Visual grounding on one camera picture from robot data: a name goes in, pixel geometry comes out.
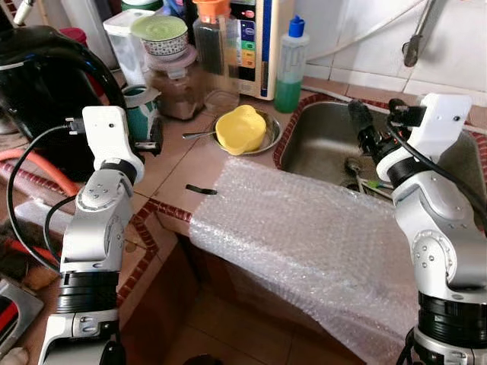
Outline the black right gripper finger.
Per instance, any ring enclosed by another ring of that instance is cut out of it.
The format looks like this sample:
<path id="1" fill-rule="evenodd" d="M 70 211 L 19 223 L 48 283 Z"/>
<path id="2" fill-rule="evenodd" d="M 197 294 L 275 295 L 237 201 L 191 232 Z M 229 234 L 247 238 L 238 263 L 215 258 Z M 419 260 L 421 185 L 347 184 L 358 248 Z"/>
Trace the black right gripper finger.
<path id="1" fill-rule="evenodd" d="M 348 103 L 350 124 L 357 133 L 374 128 L 374 119 L 368 105 L 362 100 L 352 100 Z"/>

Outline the steel faucet spout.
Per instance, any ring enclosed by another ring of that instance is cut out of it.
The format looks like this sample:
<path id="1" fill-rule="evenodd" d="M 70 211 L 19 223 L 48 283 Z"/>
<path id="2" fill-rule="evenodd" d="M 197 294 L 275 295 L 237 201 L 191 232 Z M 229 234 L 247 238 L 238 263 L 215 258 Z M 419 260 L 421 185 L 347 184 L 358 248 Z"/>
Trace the steel faucet spout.
<path id="1" fill-rule="evenodd" d="M 425 0 L 425 6 L 420 13 L 414 34 L 403 44 L 403 65 L 407 68 L 415 67 L 418 63 L 425 44 L 442 14 L 447 0 Z"/>

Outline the brown powder jar pink lid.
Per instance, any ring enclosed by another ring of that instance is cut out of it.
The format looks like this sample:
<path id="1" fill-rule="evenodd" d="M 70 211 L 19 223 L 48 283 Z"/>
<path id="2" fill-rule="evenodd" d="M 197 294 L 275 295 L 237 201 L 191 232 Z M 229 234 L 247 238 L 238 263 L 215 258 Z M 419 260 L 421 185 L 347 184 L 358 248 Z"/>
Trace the brown powder jar pink lid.
<path id="1" fill-rule="evenodd" d="M 149 55 L 146 62 L 147 83 L 160 91 L 158 106 L 161 115 L 188 121 L 204 110 L 204 72 L 197 63 L 195 46 L 186 46 L 175 59 L 160 60 Z"/>

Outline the yellow plastic bowl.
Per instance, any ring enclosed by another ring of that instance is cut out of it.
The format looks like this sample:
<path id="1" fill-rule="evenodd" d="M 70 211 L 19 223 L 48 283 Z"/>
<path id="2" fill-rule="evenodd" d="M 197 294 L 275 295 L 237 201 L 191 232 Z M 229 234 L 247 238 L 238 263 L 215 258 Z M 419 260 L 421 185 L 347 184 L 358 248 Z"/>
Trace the yellow plastic bowl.
<path id="1" fill-rule="evenodd" d="M 240 156 L 260 148 L 266 135 L 265 118 L 250 105 L 240 105 L 217 119 L 215 136 L 230 155 Z"/>

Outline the orange lid clear jar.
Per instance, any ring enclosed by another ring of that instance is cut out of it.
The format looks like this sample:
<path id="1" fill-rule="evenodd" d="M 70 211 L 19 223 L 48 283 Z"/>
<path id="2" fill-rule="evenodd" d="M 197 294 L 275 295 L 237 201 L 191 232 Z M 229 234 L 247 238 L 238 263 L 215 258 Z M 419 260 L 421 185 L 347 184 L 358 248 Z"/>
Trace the orange lid clear jar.
<path id="1" fill-rule="evenodd" d="M 230 20 L 229 0 L 193 0 L 197 7 L 194 35 L 202 69 L 212 75 L 223 75 L 224 42 Z"/>

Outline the black tape strip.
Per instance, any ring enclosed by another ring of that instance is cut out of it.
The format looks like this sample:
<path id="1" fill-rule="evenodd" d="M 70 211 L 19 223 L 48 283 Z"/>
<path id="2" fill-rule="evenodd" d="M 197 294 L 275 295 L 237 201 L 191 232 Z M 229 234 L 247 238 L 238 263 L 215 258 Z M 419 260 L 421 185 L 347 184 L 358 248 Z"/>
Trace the black tape strip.
<path id="1" fill-rule="evenodd" d="M 216 190 L 202 188 L 202 187 L 195 186 L 192 184 L 186 184 L 185 189 L 189 190 L 191 192 L 198 192 L 199 194 L 203 194 L 203 195 L 217 195 L 218 194 L 218 192 Z"/>

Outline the patterned bowl green lid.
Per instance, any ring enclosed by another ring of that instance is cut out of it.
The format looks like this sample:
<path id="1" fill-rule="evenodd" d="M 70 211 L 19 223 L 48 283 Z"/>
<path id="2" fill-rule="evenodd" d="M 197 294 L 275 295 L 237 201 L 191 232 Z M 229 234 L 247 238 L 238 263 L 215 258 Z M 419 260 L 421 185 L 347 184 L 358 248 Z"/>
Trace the patterned bowl green lid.
<path id="1" fill-rule="evenodd" d="M 188 45 L 188 27 L 174 15 L 146 15 L 132 22 L 131 34 L 151 56 L 173 56 Z"/>

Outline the clear bubble wrap sheet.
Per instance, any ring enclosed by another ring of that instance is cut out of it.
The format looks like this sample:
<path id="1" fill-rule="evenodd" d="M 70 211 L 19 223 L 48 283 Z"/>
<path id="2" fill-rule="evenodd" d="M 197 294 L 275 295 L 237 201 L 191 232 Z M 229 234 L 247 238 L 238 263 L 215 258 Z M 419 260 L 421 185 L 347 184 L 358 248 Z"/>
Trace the clear bubble wrap sheet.
<path id="1" fill-rule="evenodd" d="M 393 365 L 418 321 L 393 202 L 230 160 L 193 213 L 195 246 L 301 309 L 363 361 Z"/>

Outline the round steel plate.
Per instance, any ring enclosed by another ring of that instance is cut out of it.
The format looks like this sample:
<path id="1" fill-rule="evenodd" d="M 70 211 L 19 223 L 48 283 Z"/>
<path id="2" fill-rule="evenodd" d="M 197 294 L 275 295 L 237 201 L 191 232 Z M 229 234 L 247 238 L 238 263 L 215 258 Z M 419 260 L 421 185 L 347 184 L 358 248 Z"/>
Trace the round steel plate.
<path id="1" fill-rule="evenodd" d="M 253 114 L 259 115 L 262 119 L 264 119 L 266 125 L 265 133 L 260 146 L 251 149 L 250 151 L 241 153 L 241 155 L 259 155 L 274 148 L 275 144 L 282 139 L 282 126 L 274 115 L 268 114 L 261 109 L 254 109 Z"/>

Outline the white lidded clear pitcher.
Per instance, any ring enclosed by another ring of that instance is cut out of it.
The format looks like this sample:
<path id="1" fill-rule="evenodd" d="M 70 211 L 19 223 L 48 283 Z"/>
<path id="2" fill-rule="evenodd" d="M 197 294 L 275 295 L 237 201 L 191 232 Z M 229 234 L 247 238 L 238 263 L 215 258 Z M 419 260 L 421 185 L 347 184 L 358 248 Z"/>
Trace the white lidded clear pitcher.
<path id="1" fill-rule="evenodd" d="M 107 32 L 114 55 L 128 86 L 146 86 L 145 72 L 148 70 L 146 53 L 142 40 L 132 34 L 132 25 L 140 17 L 154 15 L 153 11 L 129 9 L 121 11 L 102 22 Z"/>

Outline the green dish soap bottle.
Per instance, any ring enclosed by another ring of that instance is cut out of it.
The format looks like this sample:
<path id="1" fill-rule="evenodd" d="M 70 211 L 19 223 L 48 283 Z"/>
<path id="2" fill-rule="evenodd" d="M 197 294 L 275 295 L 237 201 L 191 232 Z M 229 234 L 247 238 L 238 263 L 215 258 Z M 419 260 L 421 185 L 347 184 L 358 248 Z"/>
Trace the green dish soap bottle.
<path id="1" fill-rule="evenodd" d="M 279 39 L 279 62 L 275 76 L 275 110 L 292 113 L 300 100 L 305 76 L 307 48 L 310 36 L 305 33 L 305 21 L 295 15 L 288 24 L 288 32 Z"/>

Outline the dark red plastic container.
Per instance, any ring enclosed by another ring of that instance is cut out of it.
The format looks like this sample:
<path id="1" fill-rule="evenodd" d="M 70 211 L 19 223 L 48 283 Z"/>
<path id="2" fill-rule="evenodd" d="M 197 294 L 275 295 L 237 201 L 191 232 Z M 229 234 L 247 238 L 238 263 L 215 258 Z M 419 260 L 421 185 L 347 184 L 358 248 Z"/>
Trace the dark red plastic container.
<path id="1" fill-rule="evenodd" d="M 77 28 L 77 27 L 67 27 L 67 28 L 60 28 L 59 32 L 70 38 L 73 39 L 73 41 L 76 41 L 83 46 L 88 46 L 88 38 L 87 34 L 84 33 L 83 29 Z"/>

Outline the clear glass tumbler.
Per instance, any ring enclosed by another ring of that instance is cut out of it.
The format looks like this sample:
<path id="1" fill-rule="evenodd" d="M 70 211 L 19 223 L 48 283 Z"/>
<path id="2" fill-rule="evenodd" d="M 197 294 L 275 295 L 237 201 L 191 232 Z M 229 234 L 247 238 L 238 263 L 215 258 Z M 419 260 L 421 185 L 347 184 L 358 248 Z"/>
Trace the clear glass tumbler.
<path id="1" fill-rule="evenodd" d="M 213 88 L 204 95 L 204 112 L 220 116 L 229 113 L 240 103 L 240 95 L 235 90 Z"/>

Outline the teal ceramic mug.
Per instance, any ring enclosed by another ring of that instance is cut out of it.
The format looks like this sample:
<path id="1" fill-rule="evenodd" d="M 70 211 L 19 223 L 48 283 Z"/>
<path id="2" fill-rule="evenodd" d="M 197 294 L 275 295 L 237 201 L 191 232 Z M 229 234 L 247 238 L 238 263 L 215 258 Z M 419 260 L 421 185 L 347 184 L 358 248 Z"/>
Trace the teal ceramic mug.
<path id="1" fill-rule="evenodd" d="M 132 140 L 149 139 L 151 122 L 155 115 L 160 114 L 157 98 L 159 90 L 145 84 L 132 84 L 122 89 L 125 98 L 126 122 Z"/>

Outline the black round kitchen appliance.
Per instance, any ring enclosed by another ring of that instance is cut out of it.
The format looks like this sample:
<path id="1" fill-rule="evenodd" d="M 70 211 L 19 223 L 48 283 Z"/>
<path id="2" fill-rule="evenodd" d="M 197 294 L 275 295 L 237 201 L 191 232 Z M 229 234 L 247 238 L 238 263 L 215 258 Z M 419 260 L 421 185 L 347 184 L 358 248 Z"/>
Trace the black round kitchen appliance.
<path id="1" fill-rule="evenodd" d="M 111 70 L 86 46 L 45 25 L 0 32 L 0 117 L 28 141 L 102 105 L 95 86 L 110 105 L 124 106 Z"/>

